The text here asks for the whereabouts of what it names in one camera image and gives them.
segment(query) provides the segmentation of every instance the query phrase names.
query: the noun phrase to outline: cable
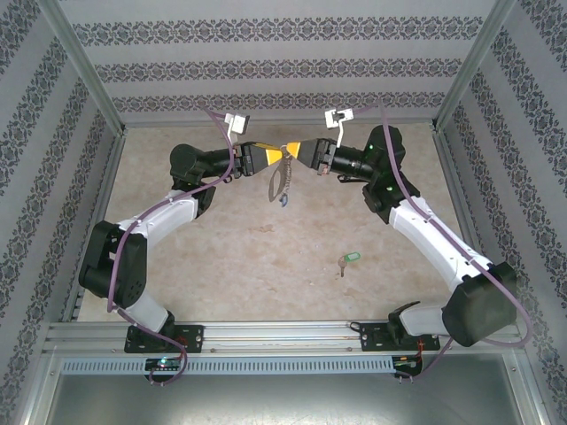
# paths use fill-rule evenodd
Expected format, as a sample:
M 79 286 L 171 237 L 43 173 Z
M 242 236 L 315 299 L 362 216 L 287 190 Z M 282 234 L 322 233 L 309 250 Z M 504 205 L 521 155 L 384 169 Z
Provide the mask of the cable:
M 232 149 L 232 143 L 230 142 L 230 139 L 229 139 L 227 133 L 224 131 L 222 124 L 216 118 L 220 114 L 215 113 L 215 112 L 211 112 L 208 109 L 205 109 L 205 112 L 207 113 L 207 115 L 209 117 L 211 117 L 211 120 L 213 120 L 216 127 L 221 130 L 221 133 L 222 133 L 222 135 L 224 136 L 224 138 L 227 142 L 227 145 L 229 147 L 229 157 L 230 157 L 229 166 L 227 167 L 227 170 L 224 172 L 224 174 L 220 178 L 215 180 L 214 182 L 210 182 L 210 183 L 205 184 L 203 186 L 200 186 L 200 187 L 198 187 L 194 190 L 190 190 L 187 193 L 182 193 L 181 195 L 178 195 L 177 197 L 173 197 L 171 199 L 165 199 L 161 202 L 158 202 L 156 205 L 148 208 L 145 212 L 140 214 L 140 216 L 137 218 L 137 220 L 135 220 L 128 227 L 128 229 L 124 232 L 124 235 L 122 235 L 122 238 L 120 239 L 120 243 L 118 244 L 118 248 L 116 250 L 116 254 L 115 254 L 115 257 L 114 257 L 113 272 L 111 274 L 110 288 L 108 290 L 108 304 L 107 304 L 107 307 L 106 307 L 108 313 L 112 312 L 115 308 L 113 300 L 114 300 L 114 291 L 115 291 L 115 288 L 116 288 L 116 278 L 117 278 L 117 275 L 118 275 L 118 268 L 119 268 L 119 264 L 120 264 L 120 257 L 121 257 L 122 251 L 124 249 L 124 244 L 126 242 L 126 239 L 132 233 L 132 230 L 134 230 L 136 228 L 136 226 L 138 226 L 145 217 L 147 217 L 149 214 L 156 211 L 161 206 L 167 205 L 170 202 L 174 202 L 174 201 L 177 201 L 177 200 L 180 200 L 180 199 L 185 199 L 186 197 L 190 197 L 191 195 L 193 195 L 197 192 L 200 192 L 202 190 L 212 188 L 213 186 L 219 184 L 220 182 L 223 182 L 224 180 L 226 180 L 230 176 L 230 172 L 232 171 L 232 168 L 234 167 L 234 151 Z M 173 383 L 174 381 L 179 379 L 179 377 L 185 371 L 185 368 L 187 367 L 187 363 L 189 361 L 188 358 L 187 358 L 187 351 L 185 350 L 185 347 L 182 344 L 178 343 L 177 341 L 175 341 L 171 338 L 168 338 L 167 336 L 163 336 L 158 332 L 154 332 L 151 329 L 148 329 L 145 326 L 140 325 L 134 319 L 132 319 L 130 316 L 128 316 L 128 313 L 125 310 L 118 308 L 118 306 L 116 306 L 116 308 L 118 309 L 118 312 L 117 312 L 118 315 L 120 317 L 122 317 L 125 321 L 131 323 L 133 326 L 136 326 L 137 328 L 139 328 L 140 330 L 142 330 L 146 334 L 154 336 L 158 339 L 161 339 L 162 341 L 165 341 L 169 344 L 172 344 L 172 345 L 176 346 L 177 348 L 179 348 L 181 350 L 181 353 L 179 354 L 178 359 L 183 359 L 183 363 L 180 366 L 177 373 L 175 375 L 173 375 L 171 378 L 169 378 L 167 381 L 156 382 L 156 381 L 153 380 L 153 373 L 155 372 L 155 370 L 153 369 L 150 372 L 150 376 L 149 376 L 150 384 L 151 385 L 159 385 L 160 387 L 163 387 L 163 386 L 169 385 L 170 383 Z
M 380 106 L 380 112 L 382 114 L 382 127 L 384 129 L 384 136 L 386 139 L 386 145 L 388 148 L 388 158 L 390 159 L 390 165 L 392 166 L 392 171 L 393 171 L 393 175 L 396 179 L 396 182 L 398 183 L 398 186 L 400 186 L 401 192 L 404 194 L 404 197 L 408 200 L 409 204 L 428 222 L 430 222 L 432 224 L 433 227 L 435 227 L 441 235 L 443 235 L 443 237 L 445 237 L 445 239 L 451 244 L 453 245 L 453 247 L 467 260 L 469 261 L 481 274 L 483 274 L 486 279 L 488 279 L 494 286 L 496 286 L 496 288 L 498 288 L 498 290 L 500 290 L 500 292 L 502 292 L 502 294 L 504 294 L 504 296 L 512 303 L 512 305 L 514 305 L 514 307 L 520 312 L 520 314 L 522 315 L 522 317 L 525 320 L 525 324 L 527 326 L 527 332 L 525 334 L 525 336 L 519 340 L 519 341 L 515 341 L 513 343 L 503 343 L 500 341 L 494 341 L 491 339 L 484 339 L 483 341 L 492 345 L 498 345 L 500 347 L 510 347 L 510 348 L 516 348 L 516 347 L 523 347 L 531 338 L 532 338 L 532 334 L 533 334 L 533 324 L 532 324 L 532 320 L 530 319 L 530 315 L 528 314 L 528 312 L 526 312 L 526 310 L 524 309 L 524 307 L 519 303 L 519 301 L 516 299 L 516 297 L 514 297 L 514 295 L 508 290 L 506 289 L 506 287 L 504 285 L 502 285 L 500 282 L 498 282 L 498 280 L 492 276 L 490 273 L 488 273 L 488 271 L 486 271 L 482 266 L 480 266 L 476 260 L 473 259 L 473 257 L 466 252 L 460 244 L 457 243 L 457 241 L 455 241 L 453 239 L 453 237 L 451 237 L 451 235 L 449 235 L 447 233 L 447 231 L 432 217 L 430 216 L 427 212 L 425 212 L 424 210 L 422 210 L 419 205 L 416 204 L 416 202 L 412 199 L 411 195 L 409 195 L 408 189 L 406 188 L 406 186 L 404 185 L 403 180 L 401 179 L 400 176 L 400 170 L 398 169 L 398 166 L 396 164 L 396 158 L 394 155 L 394 150 L 393 150 L 393 144 L 392 144 L 392 138 L 390 137 L 390 129 L 388 126 L 388 117 L 386 117 L 386 111 L 384 108 L 384 105 L 382 104 L 382 101 L 379 100 L 378 104 Z M 432 365 L 437 363 L 437 361 L 439 361 L 439 357 L 445 352 L 445 349 L 448 348 L 448 344 L 446 345 L 446 347 L 441 350 L 441 352 L 438 354 L 438 357 L 431 363 Z

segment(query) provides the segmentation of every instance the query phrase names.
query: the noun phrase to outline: patterned wallpaper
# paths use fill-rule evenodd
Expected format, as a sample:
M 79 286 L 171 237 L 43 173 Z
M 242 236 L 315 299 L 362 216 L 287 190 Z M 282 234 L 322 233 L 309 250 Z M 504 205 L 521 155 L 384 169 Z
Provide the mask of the patterned wallpaper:
M 127 124 L 203 120 L 203 106 L 312 119 L 383 96 L 431 119 L 494 0 L 61 1 Z
M 61 319 L 114 136 L 35 2 L 0 6 L 0 424 Z
M 517 270 L 552 423 L 567 423 L 566 6 L 516 3 L 445 129 L 483 250 Z

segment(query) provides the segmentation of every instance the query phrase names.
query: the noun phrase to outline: white bracket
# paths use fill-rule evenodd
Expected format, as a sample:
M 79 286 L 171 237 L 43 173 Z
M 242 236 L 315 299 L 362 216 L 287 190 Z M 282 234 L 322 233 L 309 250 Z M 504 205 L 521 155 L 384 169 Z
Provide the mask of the white bracket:
M 239 115 L 235 113 L 227 113 L 224 116 L 224 122 L 229 124 L 229 130 L 227 131 L 227 136 L 230 142 L 235 145 L 238 143 L 237 135 L 245 135 L 246 129 L 248 128 L 248 121 L 250 120 L 250 115 Z
M 340 147 L 340 143 L 343 140 L 343 134 L 345 130 L 343 129 L 343 121 L 350 121 L 354 119 L 354 113 L 352 109 L 344 109 L 338 111 L 336 109 L 331 109 L 325 111 L 325 124 L 327 124 L 328 129 L 338 128 L 338 139 L 337 147 Z

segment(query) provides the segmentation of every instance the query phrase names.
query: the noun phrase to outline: speckled floor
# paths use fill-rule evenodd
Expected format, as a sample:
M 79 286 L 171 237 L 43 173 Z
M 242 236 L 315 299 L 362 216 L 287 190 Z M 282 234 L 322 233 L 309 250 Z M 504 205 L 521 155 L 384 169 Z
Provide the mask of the speckled floor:
M 362 148 L 374 126 L 349 124 L 345 145 Z M 457 234 L 458 225 L 427 124 L 398 126 L 402 170 Z M 241 141 L 282 145 L 336 136 L 324 126 L 254 126 Z M 106 219 L 129 218 L 171 185 L 169 152 L 178 143 L 219 149 L 215 127 L 137 128 L 128 132 Z M 179 321 L 385 319 L 409 301 L 448 299 L 446 285 L 404 236 L 364 204 L 362 184 L 339 184 L 292 164 L 289 204 L 268 201 L 275 166 L 222 184 L 210 209 L 151 253 L 147 288 Z M 341 278 L 338 258 L 357 251 Z M 87 293 L 79 321 L 120 321 Z

